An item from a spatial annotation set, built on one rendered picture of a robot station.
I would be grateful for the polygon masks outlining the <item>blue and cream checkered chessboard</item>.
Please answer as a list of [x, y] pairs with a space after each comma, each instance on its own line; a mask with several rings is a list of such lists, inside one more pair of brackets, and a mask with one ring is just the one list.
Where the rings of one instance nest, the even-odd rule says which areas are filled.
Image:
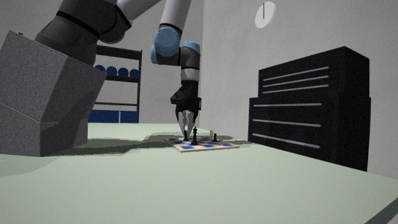
[[164, 138], [170, 145], [176, 148], [180, 152], [196, 152], [196, 151], [212, 151], [220, 149], [234, 149], [240, 148], [235, 144], [231, 144], [219, 139], [217, 142], [209, 140], [210, 137], [197, 137], [198, 145], [191, 145], [193, 138], [188, 138], [188, 141], [184, 141], [184, 138]]

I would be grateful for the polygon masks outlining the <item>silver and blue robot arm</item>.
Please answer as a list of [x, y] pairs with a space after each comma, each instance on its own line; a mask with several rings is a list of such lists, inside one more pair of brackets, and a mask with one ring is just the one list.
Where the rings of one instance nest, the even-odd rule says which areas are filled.
[[[63, 0], [55, 18], [35, 41], [93, 66], [98, 40], [105, 44], [120, 42], [133, 20], [160, 1]], [[199, 44], [190, 41], [179, 45], [191, 1], [166, 1], [150, 58], [154, 64], [181, 66], [181, 80], [199, 81]], [[171, 104], [183, 105], [192, 92], [192, 85], [182, 85], [170, 98]]]

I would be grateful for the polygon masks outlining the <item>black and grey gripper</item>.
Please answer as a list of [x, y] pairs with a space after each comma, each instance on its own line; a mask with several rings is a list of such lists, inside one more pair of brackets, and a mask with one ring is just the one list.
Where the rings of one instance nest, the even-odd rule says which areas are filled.
[[[193, 126], [195, 125], [195, 120], [198, 116], [198, 111], [201, 110], [201, 98], [198, 97], [198, 81], [195, 80], [182, 80], [181, 85], [193, 85], [193, 92], [188, 97], [183, 105], [176, 105], [175, 114], [177, 121], [182, 130], [183, 136], [185, 137], [185, 126], [188, 126], [187, 137], [189, 137]], [[197, 97], [193, 97], [197, 96]], [[188, 114], [188, 119], [186, 118], [186, 110], [191, 111]]]

